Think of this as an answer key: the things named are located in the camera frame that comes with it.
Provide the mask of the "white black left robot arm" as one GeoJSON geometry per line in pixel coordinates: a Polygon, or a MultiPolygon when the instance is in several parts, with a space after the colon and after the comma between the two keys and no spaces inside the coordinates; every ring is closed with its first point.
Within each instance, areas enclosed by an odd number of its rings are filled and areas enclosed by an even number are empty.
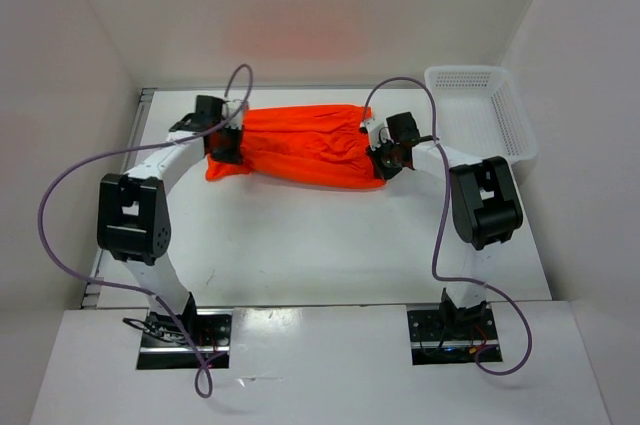
{"type": "Polygon", "coordinates": [[[105,175],[99,186],[97,241],[124,264],[148,296],[152,329],[164,327],[185,345],[200,330],[193,294],[168,255],[172,228],[167,196],[205,158],[241,161],[248,101],[198,95],[195,109],[176,122],[160,147],[123,174],[105,175]]]}

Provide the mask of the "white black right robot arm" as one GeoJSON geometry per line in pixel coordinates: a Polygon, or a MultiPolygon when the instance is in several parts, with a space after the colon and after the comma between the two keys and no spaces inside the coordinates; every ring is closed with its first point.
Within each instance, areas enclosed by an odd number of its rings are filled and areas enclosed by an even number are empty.
{"type": "Polygon", "coordinates": [[[444,285],[439,304],[440,330],[460,338],[482,320],[487,288],[499,245],[522,226],[524,215],[505,158],[480,158],[441,144],[433,135],[420,134],[409,112],[385,120],[366,118],[361,131],[374,174],[385,181],[403,169],[439,178],[445,186],[431,263],[432,276],[444,285]],[[438,272],[446,224],[453,224],[466,255],[456,275],[438,272]]]}

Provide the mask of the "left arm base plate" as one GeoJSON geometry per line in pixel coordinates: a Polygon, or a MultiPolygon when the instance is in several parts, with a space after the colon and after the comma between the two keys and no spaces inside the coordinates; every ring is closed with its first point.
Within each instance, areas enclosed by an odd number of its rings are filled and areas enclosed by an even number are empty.
{"type": "MultiPolygon", "coordinates": [[[[229,367],[232,319],[231,309],[202,308],[197,312],[191,340],[209,369],[229,367]]],[[[192,347],[171,319],[160,320],[149,313],[144,319],[124,318],[123,322],[141,332],[137,370],[199,368],[192,347]]]]}

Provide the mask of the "orange mesh shorts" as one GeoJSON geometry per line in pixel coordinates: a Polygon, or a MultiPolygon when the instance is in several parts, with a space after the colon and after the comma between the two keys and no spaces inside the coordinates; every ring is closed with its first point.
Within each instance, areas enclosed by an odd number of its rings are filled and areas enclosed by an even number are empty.
{"type": "Polygon", "coordinates": [[[260,173],[296,183],[351,190],[385,185],[367,156],[360,131],[370,110],[353,104],[317,104],[253,109],[244,119],[242,163],[207,159],[205,179],[260,173]]]}

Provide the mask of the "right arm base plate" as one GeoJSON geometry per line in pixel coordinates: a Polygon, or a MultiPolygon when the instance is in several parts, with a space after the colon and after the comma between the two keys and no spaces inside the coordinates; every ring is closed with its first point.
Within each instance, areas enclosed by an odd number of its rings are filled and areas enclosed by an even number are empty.
{"type": "Polygon", "coordinates": [[[502,362],[498,333],[491,309],[479,321],[446,325],[436,305],[406,311],[413,366],[502,362]]]}

